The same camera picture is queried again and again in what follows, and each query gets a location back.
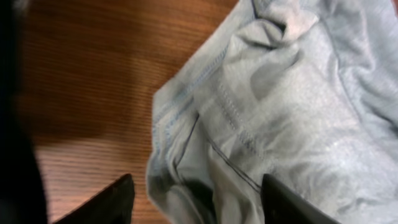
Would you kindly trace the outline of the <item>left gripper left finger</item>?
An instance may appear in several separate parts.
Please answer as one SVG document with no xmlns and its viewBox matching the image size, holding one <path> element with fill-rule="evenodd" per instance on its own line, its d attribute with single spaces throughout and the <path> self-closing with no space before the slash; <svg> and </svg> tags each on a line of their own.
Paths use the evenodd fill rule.
<svg viewBox="0 0 398 224">
<path fill-rule="evenodd" d="M 56 224 L 130 224 L 134 181 L 125 174 Z"/>
</svg>

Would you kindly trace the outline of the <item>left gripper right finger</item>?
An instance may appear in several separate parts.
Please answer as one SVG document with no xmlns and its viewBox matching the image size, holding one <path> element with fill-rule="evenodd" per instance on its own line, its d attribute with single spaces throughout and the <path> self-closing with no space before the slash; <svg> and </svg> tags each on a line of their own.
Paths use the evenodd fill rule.
<svg viewBox="0 0 398 224">
<path fill-rule="evenodd" d="M 261 202 L 265 224 L 338 224 L 270 174 L 262 178 Z"/>
</svg>

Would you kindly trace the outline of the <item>light blue t-shirt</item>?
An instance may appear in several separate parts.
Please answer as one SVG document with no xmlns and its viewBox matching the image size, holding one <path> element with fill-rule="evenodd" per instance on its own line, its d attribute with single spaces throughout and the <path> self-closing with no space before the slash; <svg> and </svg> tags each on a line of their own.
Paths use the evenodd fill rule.
<svg viewBox="0 0 398 224">
<path fill-rule="evenodd" d="M 270 174 L 340 223 L 397 222 L 391 0 L 241 0 L 155 95 L 149 200 L 263 223 Z"/>
</svg>

